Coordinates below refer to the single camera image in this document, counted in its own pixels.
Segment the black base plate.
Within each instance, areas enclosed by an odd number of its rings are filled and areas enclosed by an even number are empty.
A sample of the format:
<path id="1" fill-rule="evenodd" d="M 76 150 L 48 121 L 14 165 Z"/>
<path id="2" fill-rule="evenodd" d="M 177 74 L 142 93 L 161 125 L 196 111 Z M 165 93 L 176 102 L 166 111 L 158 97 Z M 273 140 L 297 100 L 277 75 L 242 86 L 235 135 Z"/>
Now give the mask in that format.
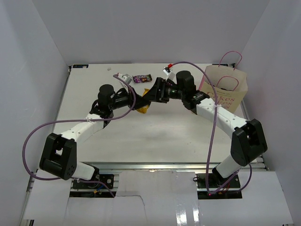
<path id="1" fill-rule="evenodd" d="M 92 181 L 101 181 L 104 183 L 109 189 L 113 188 L 114 175 L 113 174 L 99 174 Z M 99 183 L 82 183 L 77 180 L 72 181 L 73 189 L 105 189 L 102 184 Z"/>
<path id="2" fill-rule="evenodd" d="M 193 181 L 197 183 L 198 188 L 206 188 L 206 174 L 200 173 L 196 174 L 196 176 L 193 178 Z M 210 189 L 216 189 L 220 187 L 223 184 L 223 182 L 218 182 L 215 180 L 212 173 L 209 173 L 208 175 L 208 186 Z M 225 185 L 224 188 L 240 188 L 240 181 L 238 178 L 238 175 L 236 175 L 229 184 Z"/>

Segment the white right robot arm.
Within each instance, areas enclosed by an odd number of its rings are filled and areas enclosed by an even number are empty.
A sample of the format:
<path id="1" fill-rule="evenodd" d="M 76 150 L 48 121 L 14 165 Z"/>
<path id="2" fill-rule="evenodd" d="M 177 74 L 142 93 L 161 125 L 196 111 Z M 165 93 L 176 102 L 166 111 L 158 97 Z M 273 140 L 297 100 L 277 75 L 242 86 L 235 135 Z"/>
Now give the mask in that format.
<path id="1" fill-rule="evenodd" d="M 258 120 L 248 121 L 217 106 L 209 95 L 197 90 L 189 71 L 178 72 L 176 82 L 157 78 L 143 98 L 148 102 L 158 103 L 179 99 L 186 109 L 215 122 L 231 138 L 229 156 L 212 170 L 212 181 L 216 187 L 225 187 L 235 172 L 268 149 L 262 125 Z"/>

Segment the beige paper cakes bag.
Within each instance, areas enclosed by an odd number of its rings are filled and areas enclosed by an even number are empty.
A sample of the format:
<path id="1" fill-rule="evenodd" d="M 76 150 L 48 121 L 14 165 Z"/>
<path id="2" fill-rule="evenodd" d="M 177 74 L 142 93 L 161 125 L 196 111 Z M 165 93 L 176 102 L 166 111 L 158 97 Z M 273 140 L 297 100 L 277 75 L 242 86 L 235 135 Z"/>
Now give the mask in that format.
<path id="1" fill-rule="evenodd" d="M 218 104 L 234 113 L 248 92 L 247 73 L 236 68 L 239 63 L 225 66 L 222 61 L 205 68 L 206 76 L 203 76 L 199 90 L 213 100 L 217 99 Z"/>

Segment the purple candy bag small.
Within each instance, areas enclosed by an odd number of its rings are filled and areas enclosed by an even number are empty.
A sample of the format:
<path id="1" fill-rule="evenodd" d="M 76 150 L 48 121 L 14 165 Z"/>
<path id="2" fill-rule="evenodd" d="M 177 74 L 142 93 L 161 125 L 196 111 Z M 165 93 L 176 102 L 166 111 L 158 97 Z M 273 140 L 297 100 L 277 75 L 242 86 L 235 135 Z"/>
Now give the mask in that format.
<path id="1" fill-rule="evenodd" d="M 145 82 L 151 82 L 152 76 L 150 74 L 147 75 L 135 75 L 133 76 L 134 83 L 145 83 Z"/>

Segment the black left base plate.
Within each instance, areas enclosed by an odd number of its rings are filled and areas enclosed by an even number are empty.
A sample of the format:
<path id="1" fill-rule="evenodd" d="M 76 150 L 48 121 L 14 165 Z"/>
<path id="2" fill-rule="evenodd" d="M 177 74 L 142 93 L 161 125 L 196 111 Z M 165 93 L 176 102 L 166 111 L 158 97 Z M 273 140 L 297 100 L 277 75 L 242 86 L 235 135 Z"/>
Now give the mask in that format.
<path id="1" fill-rule="evenodd" d="M 99 174 L 92 181 L 101 181 L 104 183 L 109 189 L 113 188 L 114 175 L 113 174 Z M 105 189 L 102 184 L 99 183 L 82 183 L 77 180 L 72 181 L 73 189 Z"/>

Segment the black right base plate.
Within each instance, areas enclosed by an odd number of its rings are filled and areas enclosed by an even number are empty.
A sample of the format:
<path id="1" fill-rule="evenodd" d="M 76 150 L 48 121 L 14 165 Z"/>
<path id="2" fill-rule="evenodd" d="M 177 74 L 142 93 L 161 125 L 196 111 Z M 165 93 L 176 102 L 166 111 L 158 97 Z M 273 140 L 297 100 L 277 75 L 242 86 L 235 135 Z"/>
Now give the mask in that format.
<path id="1" fill-rule="evenodd" d="M 198 188 L 206 188 L 206 174 L 200 173 L 196 174 L 196 176 L 193 178 L 193 181 L 197 183 Z M 223 182 L 218 182 L 215 180 L 212 173 L 209 173 L 208 175 L 208 186 L 210 189 L 216 189 L 220 187 L 223 184 Z M 238 178 L 238 175 L 236 175 L 229 184 L 225 185 L 224 188 L 240 188 L 240 181 Z"/>

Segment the yellow candy bar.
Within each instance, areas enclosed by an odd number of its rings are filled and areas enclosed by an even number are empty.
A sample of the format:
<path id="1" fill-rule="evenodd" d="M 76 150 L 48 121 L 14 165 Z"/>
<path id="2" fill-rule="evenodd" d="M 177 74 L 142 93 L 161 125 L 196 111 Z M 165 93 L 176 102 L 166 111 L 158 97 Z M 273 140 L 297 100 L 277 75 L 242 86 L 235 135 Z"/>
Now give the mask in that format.
<path id="1" fill-rule="evenodd" d="M 149 89 L 145 88 L 143 96 L 145 96 L 148 92 L 149 92 Z M 149 107 L 150 107 L 150 104 L 144 103 L 139 109 L 137 109 L 137 112 L 146 114 Z"/>

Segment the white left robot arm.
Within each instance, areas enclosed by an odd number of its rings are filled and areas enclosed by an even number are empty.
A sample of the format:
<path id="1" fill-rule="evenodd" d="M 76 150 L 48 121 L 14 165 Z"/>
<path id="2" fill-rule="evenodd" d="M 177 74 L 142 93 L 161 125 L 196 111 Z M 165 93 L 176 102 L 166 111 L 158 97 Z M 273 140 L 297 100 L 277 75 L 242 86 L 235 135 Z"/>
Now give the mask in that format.
<path id="1" fill-rule="evenodd" d="M 77 145 L 104 129 L 111 122 L 115 109 L 128 106 L 131 110 L 137 110 L 149 104 L 149 100 L 136 94 L 133 89 L 121 88 L 115 92 L 112 85 L 102 85 L 98 99 L 93 102 L 91 111 L 83 122 L 61 134 L 48 135 L 40 169 L 64 180 L 83 179 L 88 187 L 96 187 L 99 184 L 97 169 L 77 160 Z"/>

